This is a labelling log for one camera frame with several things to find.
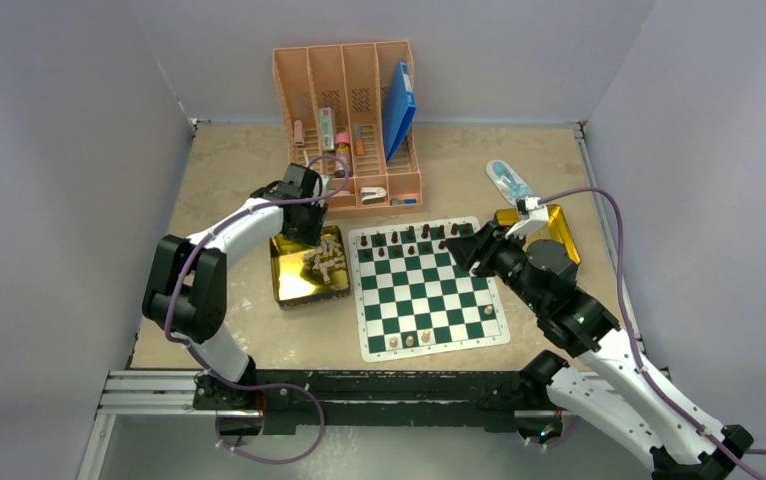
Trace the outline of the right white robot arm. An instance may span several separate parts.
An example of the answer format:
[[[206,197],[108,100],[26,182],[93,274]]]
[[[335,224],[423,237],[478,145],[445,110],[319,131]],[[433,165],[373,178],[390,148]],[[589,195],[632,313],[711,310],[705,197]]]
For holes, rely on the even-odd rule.
[[[638,351],[616,317],[577,285],[565,247],[540,239],[528,247],[493,222],[445,246],[476,277],[497,278],[535,314],[544,336],[595,372],[585,376],[545,350],[521,372],[520,392],[584,419],[629,451],[654,479],[724,479],[750,450],[744,427],[725,425],[694,404]]]

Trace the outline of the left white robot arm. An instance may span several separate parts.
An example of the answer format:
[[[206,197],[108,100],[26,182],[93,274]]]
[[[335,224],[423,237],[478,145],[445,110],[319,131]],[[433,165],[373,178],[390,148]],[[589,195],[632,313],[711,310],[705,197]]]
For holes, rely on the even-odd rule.
[[[226,323],[228,272],[251,250],[277,235],[313,244],[321,233],[331,178],[284,178],[255,190],[215,225],[157,244],[141,309],[166,339],[186,348],[214,378],[231,408],[256,399],[254,360],[235,342]]]

